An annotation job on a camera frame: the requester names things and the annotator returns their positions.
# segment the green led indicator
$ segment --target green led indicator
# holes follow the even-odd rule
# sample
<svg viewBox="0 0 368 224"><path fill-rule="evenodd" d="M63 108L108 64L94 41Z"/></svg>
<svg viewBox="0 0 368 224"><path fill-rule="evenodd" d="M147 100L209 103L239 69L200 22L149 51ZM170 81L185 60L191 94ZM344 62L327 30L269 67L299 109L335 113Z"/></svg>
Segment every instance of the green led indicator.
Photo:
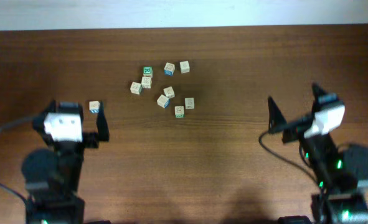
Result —
<svg viewBox="0 0 368 224"><path fill-rule="evenodd" d="M337 168L338 168L338 169L343 168L343 163L342 163L342 161L341 161L341 160L339 160L339 162L337 162Z"/></svg>
<svg viewBox="0 0 368 224"><path fill-rule="evenodd" d="M350 218L350 216L351 216L351 214L350 214L350 211L349 210L344 210L341 213L342 220L348 220Z"/></svg>

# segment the brown table surface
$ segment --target brown table surface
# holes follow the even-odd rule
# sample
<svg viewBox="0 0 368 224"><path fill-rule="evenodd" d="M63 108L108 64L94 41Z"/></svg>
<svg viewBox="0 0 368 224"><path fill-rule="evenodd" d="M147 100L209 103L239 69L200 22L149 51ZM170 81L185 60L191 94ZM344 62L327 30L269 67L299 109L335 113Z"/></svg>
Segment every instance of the brown table surface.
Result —
<svg viewBox="0 0 368 224"><path fill-rule="evenodd" d="M191 72L181 74L188 60ZM177 68L163 74L166 62ZM138 96L142 67L152 89ZM103 100L110 142L87 150L78 194L85 220L234 223L288 215L312 218L318 188L258 145L267 97L287 119L311 110L311 83L346 104L337 144L368 145L368 25L0 32L0 125L44 109L51 99ZM163 88L176 97L157 105ZM184 119L174 107L194 97ZM298 143L266 144L301 163ZM0 181L22 193L24 157L44 147L30 125L0 136ZM0 223L23 223L24 207L0 189Z"/></svg>

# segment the black cable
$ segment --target black cable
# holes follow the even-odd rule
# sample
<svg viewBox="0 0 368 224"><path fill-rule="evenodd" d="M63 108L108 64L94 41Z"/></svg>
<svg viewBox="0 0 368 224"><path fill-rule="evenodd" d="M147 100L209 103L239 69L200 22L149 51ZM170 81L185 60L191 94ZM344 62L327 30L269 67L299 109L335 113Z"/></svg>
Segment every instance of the black cable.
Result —
<svg viewBox="0 0 368 224"><path fill-rule="evenodd" d="M18 125L21 125L21 124L24 124L26 122L30 122L30 121L33 121L37 116L28 116L28 117L25 117L25 118L20 118L20 119L17 119L15 121L12 121L10 123L7 123L7 124L4 124L0 127L0 134L3 132L3 131L6 131L8 129L11 129L11 128L14 128ZM28 202L27 200L25 199L25 197L23 195L21 195L19 192L16 192L15 190L13 189L10 189L9 187L5 186L4 184L0 183L0 188L2 188L3 190L15 195L16 197L19 197L25 207L27 208L28 207Z"/></svg>
<svg viewBox="0 0 368 224"><path fill-rule="evenodd" d="M300 154L300 158L301 160L304 162L304 164L306 164L306 166L308 166L308 168L311 168L311 165L306 161L304 154L303 154L303 148L301 147L301 145L298 146L298 153Z"/></svg>
<svg viewBox="0 0 368 224"><path fill-rule="evenodd" d="M273 156L275 156L276 158L282 160L283 162L286 162L292 166L294 166L295 168L303 171L311 180L313 180L314 184L316 184L318 186L318 183L316 181L316 179L313 177L313 175L308 172L308 170L304 169L304 167L301 167L300 165L298 165L297 163L289 160L289 159L286 159L285 157L275 153L274 151L272 151L270 148L268 148L266 145L264 145L263 143L263 138L264 136L266 136L268 134L268 131L265 131L263 133L261 133L260 137L258 137L258 143L260 143L261 147L264 148L267 152L269 152L270 154L272 154Z"/></svg>

